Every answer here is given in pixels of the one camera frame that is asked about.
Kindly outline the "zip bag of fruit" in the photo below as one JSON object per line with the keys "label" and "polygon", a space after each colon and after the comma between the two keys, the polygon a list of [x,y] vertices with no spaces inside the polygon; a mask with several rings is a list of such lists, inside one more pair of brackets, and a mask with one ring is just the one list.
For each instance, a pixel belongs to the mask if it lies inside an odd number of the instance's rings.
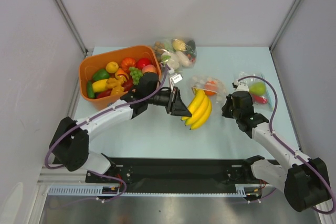
{"label": "zip bag of fruit", "polygon": [[196,89],[203,90],[213,103],[224,105],[227,88],[222,81],[210,76],[194,75],[189,79],[189,84],[195,93]]}

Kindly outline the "green fake cucumber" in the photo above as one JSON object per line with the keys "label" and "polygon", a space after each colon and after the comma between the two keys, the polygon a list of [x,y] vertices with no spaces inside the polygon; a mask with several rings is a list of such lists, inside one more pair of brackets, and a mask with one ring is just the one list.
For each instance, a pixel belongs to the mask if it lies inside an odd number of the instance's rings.
{"label": "green fake cucumber", "polygon": [[95,92],[93,90],[92,81],[87,82],[87,97],[89,99],[95,99]]}

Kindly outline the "fake orange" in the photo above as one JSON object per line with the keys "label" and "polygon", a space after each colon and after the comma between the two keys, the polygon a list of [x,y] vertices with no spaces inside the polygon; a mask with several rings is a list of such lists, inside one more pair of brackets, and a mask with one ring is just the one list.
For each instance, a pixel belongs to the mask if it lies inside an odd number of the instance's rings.
{"label": "fake orange", "polygon": [[207,96],[213,96],[217,94],[217,84],[214,81],[208,81],[204,84],[204,92]]}

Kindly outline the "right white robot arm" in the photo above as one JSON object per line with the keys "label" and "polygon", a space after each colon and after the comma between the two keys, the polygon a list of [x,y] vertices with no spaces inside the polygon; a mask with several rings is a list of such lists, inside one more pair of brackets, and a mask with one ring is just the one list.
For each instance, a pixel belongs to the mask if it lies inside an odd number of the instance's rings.
{"label": "right white robot arm", "polygon": [[247,91],[229,94],[222,107],[222,116],[234,119],[238,128],[262,145],[278,162],[273,165],[261,156],[247,160],[243,179],[254,183],[264,180],[281,191],[289,205],[302,212],[325,201],[335,201],[325,162],[293,150],[271,129],[268,119],[256,113]]}

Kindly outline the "red fake apple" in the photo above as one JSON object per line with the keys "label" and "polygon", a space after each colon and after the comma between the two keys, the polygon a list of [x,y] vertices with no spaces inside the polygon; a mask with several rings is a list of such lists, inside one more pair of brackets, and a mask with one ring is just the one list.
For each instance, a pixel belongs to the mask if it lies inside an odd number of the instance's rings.
{"label": "red fake apple", "polygon": [[136,67],[142,70],[145,66],[151,65],[152,61],[148,58],[141,58],[136,62]]}

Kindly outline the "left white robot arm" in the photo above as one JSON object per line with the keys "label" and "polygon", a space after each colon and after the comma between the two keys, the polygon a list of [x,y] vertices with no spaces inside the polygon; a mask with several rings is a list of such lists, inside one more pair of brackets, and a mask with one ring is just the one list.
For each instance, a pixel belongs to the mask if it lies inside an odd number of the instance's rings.
{"label": "left white robot arm", "polygon": [[97,173],[102,181],[110,182],[116,170],[104,154],[89,151],[90,142],[106,129],[139,116],[150,104],[164,107],[172,116],[192,115],[181,99],[179,88],[163,87],[158,75],[148,72],[125,95],[97,113],[81,120],[63,118],[48,154],[53,154],[60,161],[60,167],[70,172],[83,168]]}

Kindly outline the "orange fake pumpkin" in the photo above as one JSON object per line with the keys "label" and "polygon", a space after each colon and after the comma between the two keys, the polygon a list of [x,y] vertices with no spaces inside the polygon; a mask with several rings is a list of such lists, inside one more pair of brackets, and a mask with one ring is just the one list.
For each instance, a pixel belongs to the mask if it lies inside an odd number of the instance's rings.
{"label": "orange fake pumpkin", "polygon": [[129,70],[130,67],[135,67],[136,66],[136,60],[130,57],[124,58],[121,61],[121,68],[126,71]]}

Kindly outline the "yellow fake banana bunch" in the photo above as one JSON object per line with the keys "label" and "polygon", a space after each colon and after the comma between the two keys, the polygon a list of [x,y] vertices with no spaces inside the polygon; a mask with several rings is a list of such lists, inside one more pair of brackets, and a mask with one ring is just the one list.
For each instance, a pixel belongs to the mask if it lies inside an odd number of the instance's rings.
{"label": "yellow fake banana bunch", "polygon": [[181,120],[184,121],[185,126],[189,126],[190,130],[199,129],[208,120],[212,112],[212,102],[202,89],[195,90],[195,97],[189,104],[188,110],[191,116],[183,116]]}

